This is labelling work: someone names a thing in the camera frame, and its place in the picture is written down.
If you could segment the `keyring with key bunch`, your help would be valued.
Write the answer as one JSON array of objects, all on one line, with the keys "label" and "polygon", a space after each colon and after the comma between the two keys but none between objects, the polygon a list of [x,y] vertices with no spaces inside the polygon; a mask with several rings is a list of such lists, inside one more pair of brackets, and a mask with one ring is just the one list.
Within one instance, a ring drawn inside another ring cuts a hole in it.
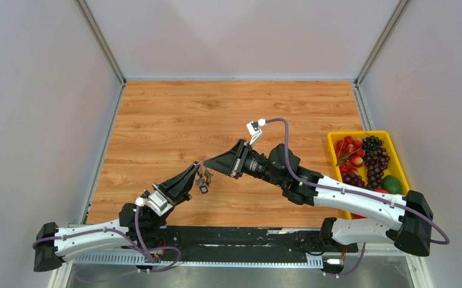
[{"label": "keyring with key bunch", "polygon": [[209,191],[212,176],[212,172],[207,167],[199,167],[194,179],[194,184],[200,193],[206,194]]}]

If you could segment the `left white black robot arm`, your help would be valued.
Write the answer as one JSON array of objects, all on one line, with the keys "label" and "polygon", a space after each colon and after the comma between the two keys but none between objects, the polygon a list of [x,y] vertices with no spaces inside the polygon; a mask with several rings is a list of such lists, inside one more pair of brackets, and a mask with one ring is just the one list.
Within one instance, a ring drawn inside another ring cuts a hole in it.
[{"label": "left white black robot arm", "polygon": [[190,190],[200,169],[194,162],[180,174],[145,190],[133,203],[126,203],[117,219],[80,227],[43,224],[32,248],[33,270],[46,272],[81,255],[105,248],[131,247],[154,263],[151,253],[160,241],[160,228],[167,223],[174,207],[191,199]]}]

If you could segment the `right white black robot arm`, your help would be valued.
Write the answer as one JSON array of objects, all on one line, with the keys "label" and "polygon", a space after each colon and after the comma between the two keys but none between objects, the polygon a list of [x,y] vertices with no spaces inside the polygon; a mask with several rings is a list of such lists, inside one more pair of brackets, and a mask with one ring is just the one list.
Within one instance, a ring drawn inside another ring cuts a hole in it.
[{"label": "right white black robot arm", "polygon": [[387,243],[427,257],[432,244],[433,213],[424,195],[379,193],[345,184],[299,165],[300,159],[284,144],[268,156],[239,140],[229,151],[204,161],[204,166],[231,178],[250,175],[282,189],[297,205],[326,206],[361,215],[361,219],[325,219],[319,242],[326,250],[356,242]]}]

